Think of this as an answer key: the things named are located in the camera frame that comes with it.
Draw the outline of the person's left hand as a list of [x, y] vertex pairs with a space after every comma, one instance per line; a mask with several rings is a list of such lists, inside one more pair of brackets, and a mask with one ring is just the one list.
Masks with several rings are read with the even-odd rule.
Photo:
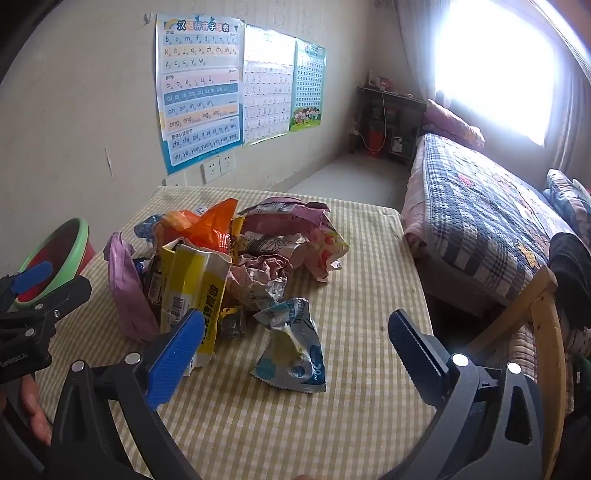
[[24, 413], [25, 423], [34, 437], [49, 447], [52, 441], [52, 428], [40, 405], [39, 388], [35, 378], [31, 375], [25, 375], [20, 380], [10, 382], [1, 386], [1, 415], [6, 416], [9, 406], [8, 393], [17, 391], [17, 400], [21, 410]]

